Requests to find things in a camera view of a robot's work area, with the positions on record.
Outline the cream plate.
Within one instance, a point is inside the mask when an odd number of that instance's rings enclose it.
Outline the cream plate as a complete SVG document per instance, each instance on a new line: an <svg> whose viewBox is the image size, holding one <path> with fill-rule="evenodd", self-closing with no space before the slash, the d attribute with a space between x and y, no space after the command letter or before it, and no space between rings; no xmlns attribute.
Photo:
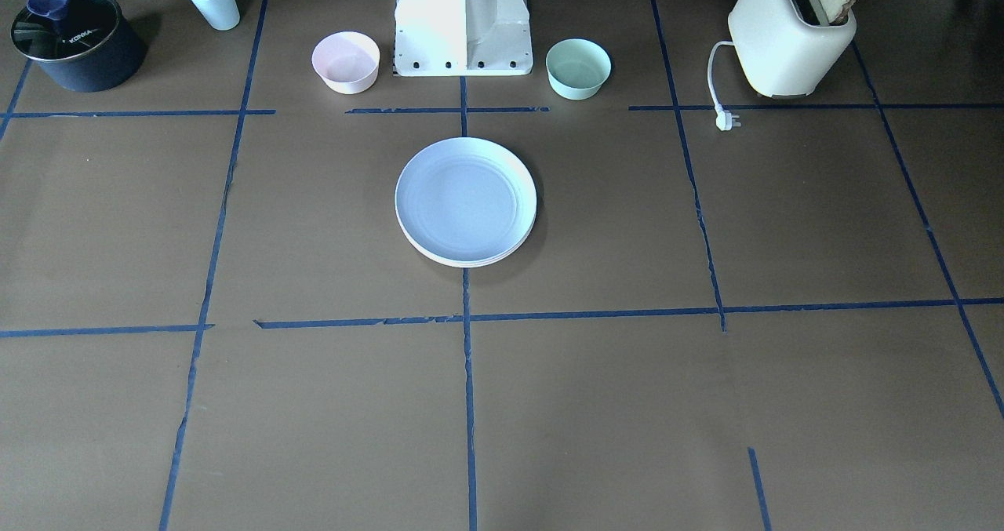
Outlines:
<svg viewBox="0 0 1004 531"><path fill-rule="evenodd" d="M438 265L456 267L457 269L476 269L477 267L495 264L499 260L505 259L506 256L510 256L513 252L516 252L527 241L529 233L521 235L521 237L502 239L501 242L492 242L492 244L474 251L472 258L454 258L454 256L447 256L445 253L437 253L434 251L433 246L422 245L415 238L408 235L406 235L406 238L409 244L420 255L433 260Z"/></svg>

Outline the cream toaster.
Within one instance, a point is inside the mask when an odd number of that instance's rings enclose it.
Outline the cream toaster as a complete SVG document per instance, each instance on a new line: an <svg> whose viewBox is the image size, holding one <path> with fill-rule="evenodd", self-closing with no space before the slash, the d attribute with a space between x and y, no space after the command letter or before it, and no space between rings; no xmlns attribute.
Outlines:
<svg viewBox="0 0 1004 531"><path fill-rule="evenodd" d="M738 0L728 26L750 86L771 98L813 93L857 33L857 21L828 26L817 0Z"/></svg>

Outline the pink plate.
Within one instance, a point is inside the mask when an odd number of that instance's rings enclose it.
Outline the pink plate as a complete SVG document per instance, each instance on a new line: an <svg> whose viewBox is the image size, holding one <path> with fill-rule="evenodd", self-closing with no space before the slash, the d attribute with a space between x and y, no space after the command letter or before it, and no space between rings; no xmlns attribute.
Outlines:
<svg viewBox="0 0 1004 531"><path fill-rule="evenodd" d="M527 241L536 220L419 220L398 217L409 244L423 256L451 267L499 262Z"/></svg>

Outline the pink bowl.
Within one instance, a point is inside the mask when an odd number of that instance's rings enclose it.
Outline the pink bowl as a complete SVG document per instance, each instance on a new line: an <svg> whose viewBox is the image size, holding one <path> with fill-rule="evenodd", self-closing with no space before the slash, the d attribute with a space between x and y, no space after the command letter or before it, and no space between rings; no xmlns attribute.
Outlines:
<svg viewBox="0 0 1004 531"><path fill-rule="evenodd" d="M380 48L368 35L340 31L317 42L311 54L311 65L330 90L355 95L376 83Z"/></svg>

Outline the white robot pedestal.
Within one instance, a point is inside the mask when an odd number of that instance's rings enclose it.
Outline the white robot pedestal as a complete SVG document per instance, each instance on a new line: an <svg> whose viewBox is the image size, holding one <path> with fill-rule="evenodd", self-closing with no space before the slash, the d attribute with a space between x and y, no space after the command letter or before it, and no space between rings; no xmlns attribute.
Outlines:
<svg viewBox="0 0 1004 531"><path fill-rule="evenodd" d="M395 0L402 77L511 77L533 67L528 0Z"/></svg>

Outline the dark blue saucepan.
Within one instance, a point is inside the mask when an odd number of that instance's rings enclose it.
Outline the dark blue saucepan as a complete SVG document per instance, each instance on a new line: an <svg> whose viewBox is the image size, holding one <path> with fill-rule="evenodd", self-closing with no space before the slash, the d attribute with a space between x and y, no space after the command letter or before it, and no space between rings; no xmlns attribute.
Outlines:
<svg viewBox="0 0 1004 531"><path fill-rule="evenodd" d="M79 93L126 83L147 55L115 0L27 0L10 37L55 84Z"/></svg>

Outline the green bowl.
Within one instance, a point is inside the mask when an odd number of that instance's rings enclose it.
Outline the green bowl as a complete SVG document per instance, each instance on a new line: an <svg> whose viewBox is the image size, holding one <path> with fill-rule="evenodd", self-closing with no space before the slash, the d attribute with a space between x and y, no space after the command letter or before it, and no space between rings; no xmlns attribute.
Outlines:
<svg viewBox="0 0 1004 531"><path fill-rule="evenodd" d="M567 100L587 100L605 85L612 74L609 54L596 42L568 38L547 52L545 67L550 88Z"/></svg>

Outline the blue plate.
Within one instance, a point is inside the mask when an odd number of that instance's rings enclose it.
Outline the blue plate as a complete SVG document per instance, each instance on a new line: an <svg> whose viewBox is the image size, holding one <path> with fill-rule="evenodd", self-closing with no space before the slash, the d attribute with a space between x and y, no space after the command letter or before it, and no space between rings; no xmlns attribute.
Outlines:
<svg viewBox="0 0 1004 531"><path fill-rule="evenodd" d="M507 148L480 138L441 140L399 174L395 215L419 220L537 220L537 185Z"/></svg>

